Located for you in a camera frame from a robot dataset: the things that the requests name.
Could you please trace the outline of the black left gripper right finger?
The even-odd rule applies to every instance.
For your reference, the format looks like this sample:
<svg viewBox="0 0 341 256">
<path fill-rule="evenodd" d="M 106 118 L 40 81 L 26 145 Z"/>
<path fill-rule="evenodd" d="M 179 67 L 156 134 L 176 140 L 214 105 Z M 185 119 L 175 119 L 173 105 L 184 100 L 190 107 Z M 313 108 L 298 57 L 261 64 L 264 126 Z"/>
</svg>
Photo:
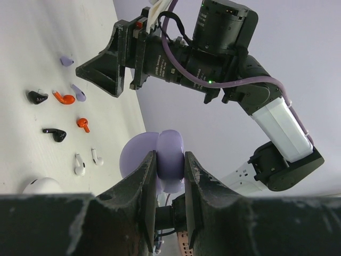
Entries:
<svg viewBox="0 0 341 256">
<path fill-rule="evenodd" d="M 194 255 L 340 255 L 340 199 L 244 197 L 185 153 L 186 222 Z"/>
</svg>

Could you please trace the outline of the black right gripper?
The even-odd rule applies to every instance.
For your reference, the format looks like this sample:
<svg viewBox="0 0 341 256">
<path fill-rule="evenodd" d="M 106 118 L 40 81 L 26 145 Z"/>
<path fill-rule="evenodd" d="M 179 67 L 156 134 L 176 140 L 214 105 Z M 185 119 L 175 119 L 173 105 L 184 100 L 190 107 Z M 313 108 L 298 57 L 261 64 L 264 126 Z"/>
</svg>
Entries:
<svg viewBox="0 0 341 256">
<path fill-rule="evenodd" d="M 97 56 L 75 70 L 76 76 L 93 83 L 113 97 L 124 90 L 125 68 L 134 69 L 130 89 L 138 90 L 147 80 L 143 66 L 146 60 L 148 14 L 145 7 L 132 21 L 119 20 L 114 24 L 108 45 Z"/>
</svg>

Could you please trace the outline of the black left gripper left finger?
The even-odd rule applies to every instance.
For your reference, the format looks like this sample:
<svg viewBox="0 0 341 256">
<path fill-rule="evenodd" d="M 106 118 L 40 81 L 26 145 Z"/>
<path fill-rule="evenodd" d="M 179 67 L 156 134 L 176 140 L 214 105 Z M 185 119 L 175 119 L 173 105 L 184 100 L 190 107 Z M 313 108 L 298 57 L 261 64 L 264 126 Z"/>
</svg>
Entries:
<svg viewBox="0 0 341 256">
<path fill-rule="evenodd" d="M 98 196 L 1 196 L 1 255 L 152 255 L 156 153 Z"/>
</svg>

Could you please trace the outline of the purple earbud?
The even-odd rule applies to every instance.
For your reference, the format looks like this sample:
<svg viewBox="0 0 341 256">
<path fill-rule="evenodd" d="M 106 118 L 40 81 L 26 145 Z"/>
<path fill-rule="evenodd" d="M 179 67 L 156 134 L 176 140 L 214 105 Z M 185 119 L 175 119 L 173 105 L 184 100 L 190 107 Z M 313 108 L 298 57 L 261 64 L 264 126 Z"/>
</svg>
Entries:
<svg viewBox="0 0 341 256">
<path fill-rule="evenodd" d="M 76 99 L 78 101 L 80 101 L 80 102 L 86 101 L 86 95 L 79 87 L 77 87 L 75 84 L 71 84 L 70 87 L 73 89 L 73 91 L 76 95 Z"/>
<path fill-rule="evenodd" d="M 70 58 L 67 57 L 67 56 L 61 56 L 61 57 L 60 57 L 60 61 L 61 61 L 61 64 L 62 64 L 63 66 L 65 66 L 65 67 L 69 67 L 69 66 L 71 66 L 71 65 L 74 64 L 73 59 L 70 59 Z"/>
</svg>

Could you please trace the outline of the purple earbud charging case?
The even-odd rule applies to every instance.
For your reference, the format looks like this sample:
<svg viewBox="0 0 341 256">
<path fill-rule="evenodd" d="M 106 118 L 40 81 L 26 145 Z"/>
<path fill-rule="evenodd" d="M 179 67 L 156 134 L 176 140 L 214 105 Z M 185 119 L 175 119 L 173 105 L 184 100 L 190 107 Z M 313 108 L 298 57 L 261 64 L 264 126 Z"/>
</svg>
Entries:
<svg viewBox="0 0 341 256">
<path fill-rule="evenodd" d="M 120 154 L 121 176 L 135 171 L 150 151 L 157 155 L 156 194 L 180 192 L 184 188 L 184 143 L 175 130 L 144 132 L 130 139 Z"/>
</svg>

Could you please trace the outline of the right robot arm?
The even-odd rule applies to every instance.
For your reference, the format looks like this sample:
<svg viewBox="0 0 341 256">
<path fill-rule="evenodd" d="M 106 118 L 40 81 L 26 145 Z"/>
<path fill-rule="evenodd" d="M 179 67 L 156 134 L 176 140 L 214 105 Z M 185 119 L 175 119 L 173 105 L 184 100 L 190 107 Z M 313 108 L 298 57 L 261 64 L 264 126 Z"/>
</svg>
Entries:
<svg viewBox="0 0 341 256">
<path fill-rule="evenodd" d="M 119 97 L 130 68 L 132 90 L 155 77 L 202 92 L 205 103 L 220 92 L 224 103 L 237 102 L 269 138 L 223 179 L 240 194 L 288 190 L 324 163 L 283 84 L 248 52 L 255 11 L 232 1 L 202 1 L 189 37 L 173 11 L 175 1 L 151 4 L 134 20 L 116 22 L 108 45 L 76 68 L 77 77 Z"/>
</svg>

